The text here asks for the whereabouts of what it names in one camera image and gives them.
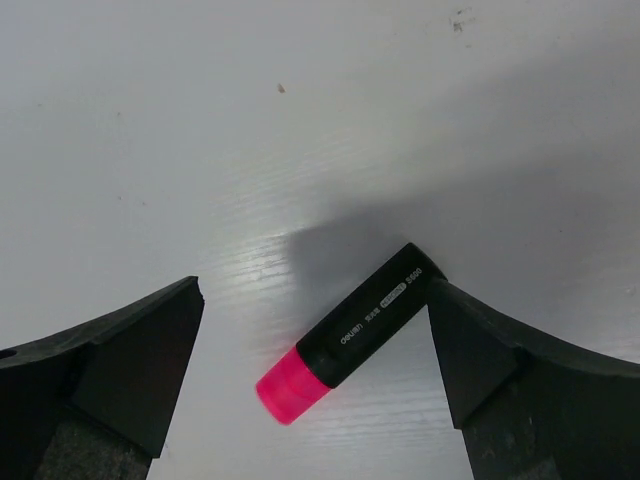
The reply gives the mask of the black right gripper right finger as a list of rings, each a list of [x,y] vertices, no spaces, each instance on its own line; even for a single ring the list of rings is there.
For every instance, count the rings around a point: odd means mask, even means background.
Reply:
[[[636,479],[639,367],[427,289],[453,425],[476,479]]]

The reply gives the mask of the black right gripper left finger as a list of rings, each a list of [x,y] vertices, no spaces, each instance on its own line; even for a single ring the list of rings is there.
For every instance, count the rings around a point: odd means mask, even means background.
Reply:
[[[160,457],[204,310],[188,276],[1,351],[4,479],[145,479]]]

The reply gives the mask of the pink highlighter marker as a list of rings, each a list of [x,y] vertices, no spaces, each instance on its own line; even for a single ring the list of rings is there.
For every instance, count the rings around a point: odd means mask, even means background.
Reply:
[[[311,328],[256,383],[262,405],[290,425],[338,387],[426,304],[441,269],[408,243]]]

